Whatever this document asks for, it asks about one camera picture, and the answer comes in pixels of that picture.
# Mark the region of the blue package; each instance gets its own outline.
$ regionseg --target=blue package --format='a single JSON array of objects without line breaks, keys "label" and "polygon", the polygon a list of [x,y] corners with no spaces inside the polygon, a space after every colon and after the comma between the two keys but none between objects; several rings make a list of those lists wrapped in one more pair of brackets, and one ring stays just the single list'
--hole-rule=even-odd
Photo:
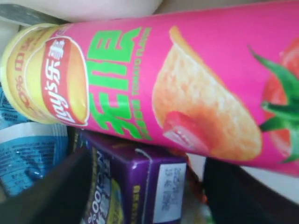
[{"label": "blue package", "polygon": [[10,105],[0,86],[0,130],[25,122],[30,122],[30,120],[21,115]]},{"label": "blue package", "polygon": [[8,196],[15,196],[42,179],[67,154],[65,125],[36,122],[0,130],[0,180]]}]

